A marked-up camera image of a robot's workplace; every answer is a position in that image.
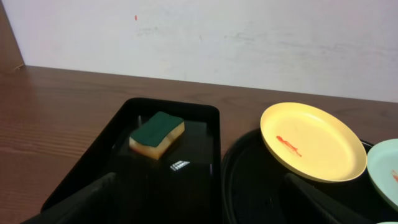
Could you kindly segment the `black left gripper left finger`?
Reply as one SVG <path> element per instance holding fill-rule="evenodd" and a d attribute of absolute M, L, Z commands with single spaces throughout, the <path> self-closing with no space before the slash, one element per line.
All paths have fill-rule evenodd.
<path fill-rule="evenodd" d="M 117 178 L 110 172 L 22 224 L 113 223 Z"/>

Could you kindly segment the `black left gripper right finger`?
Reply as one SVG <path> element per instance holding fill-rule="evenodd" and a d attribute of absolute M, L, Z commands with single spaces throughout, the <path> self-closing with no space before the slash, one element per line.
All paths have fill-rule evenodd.
<path fill-rule="evenodd" d="M 287 223 L 372 223 L 291 173 L 281 184 L 281 207 Z"/>

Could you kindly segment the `light green plate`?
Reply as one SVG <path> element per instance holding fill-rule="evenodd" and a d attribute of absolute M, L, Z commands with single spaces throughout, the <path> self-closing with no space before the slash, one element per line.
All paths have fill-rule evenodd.
<path fill-rule="evenodd" d="M 397 139 L 379 142 L 369 150 L 367 170 L 378 194 L 397 211 Z"/>

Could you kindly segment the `green and yellow sponge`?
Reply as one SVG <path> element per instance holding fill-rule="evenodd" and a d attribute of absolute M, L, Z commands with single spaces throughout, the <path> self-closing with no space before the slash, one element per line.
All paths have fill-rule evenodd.
<path fill-rule="evenodd" d="M 183 118 L 159 111 L 130 134 L 129 147 L 143 156 L 159 160 L 184 132 Z"/>

